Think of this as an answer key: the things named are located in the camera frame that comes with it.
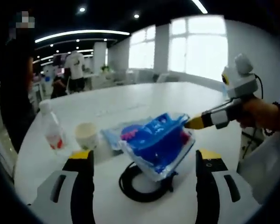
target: white t-shirt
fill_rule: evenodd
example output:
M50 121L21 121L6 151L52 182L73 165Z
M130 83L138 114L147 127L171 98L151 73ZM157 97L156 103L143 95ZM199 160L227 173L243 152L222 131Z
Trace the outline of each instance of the white t-shirt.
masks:
M72 52L65 60L64 68L69 68L71 79L83 78L82 66L85 65L84 57L81 53Z

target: black cable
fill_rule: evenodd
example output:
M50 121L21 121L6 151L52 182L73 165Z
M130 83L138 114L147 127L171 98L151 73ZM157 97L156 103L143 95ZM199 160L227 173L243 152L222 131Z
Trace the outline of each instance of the black cable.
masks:
M141 193L136 191L132 182L137 175L142 173L142 171L137 165L132 166L133 164L134 162L128 165L119 178L119 187L127 197L137 202L153 202L161 198L167 191L173 192L172 180L177 174L176 172L160 181L161 186L153 192Z
M255 75L256 79L258 79L259 82L260 82L260 86L261 86L261 99L263 99L263 84L262 84L261 78L258 75L256 75L256 74L254 74L254 75ZM251 140L250 140L250 142L248 143L248 145L247 145L247 147L245 149L245 152L243 154L242 159L246 156L246 153L248 152L249 147L251 146L252 142L254 141L256 131L257 131L257 127L254 128L253 135L252 135Z

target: plastic bottle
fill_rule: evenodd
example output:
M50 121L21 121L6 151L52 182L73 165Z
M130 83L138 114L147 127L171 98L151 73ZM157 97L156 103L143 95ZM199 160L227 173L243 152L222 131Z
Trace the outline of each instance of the plastic bottle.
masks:
M39 104L42 113L42 128L49 145L54 150L65 147L65 134L58 121L57 116L52 111L51 101L46 99Z

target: white cup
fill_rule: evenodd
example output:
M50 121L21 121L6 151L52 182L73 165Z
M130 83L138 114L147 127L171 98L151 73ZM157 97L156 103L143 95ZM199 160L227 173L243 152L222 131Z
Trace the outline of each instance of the white cup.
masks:
M98 145L97 130L93 123L79 124L75 129L76 141L84 150L93 150Z

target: white table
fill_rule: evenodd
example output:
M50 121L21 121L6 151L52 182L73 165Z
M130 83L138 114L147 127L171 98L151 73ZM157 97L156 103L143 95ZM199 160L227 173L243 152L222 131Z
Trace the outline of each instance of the white table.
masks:
M53 99L52 106L61 120L70 147L78 150L74 130L79 123L93 122L102 129L164 112L184 112L193 116L222 101L221 92L203 86L162 83L82 92ZM41 131L40 118L38 114L23 141L15 169L15 190L24 203L32 203L37 187L53 171L62 169L67 160L50 150ZM218 152L228 169L236 169L240 134L237 122L220 130L210 127L195 131L196 144L178 168L180 175L175 178L174 193L149 204L131 201L120 192L118 178L130 160L125 155L114 157L100 135L99 147L94 153L94 216L97 223L130 223L129 218L134 219L133 223L195 223L195 150L203 147Z

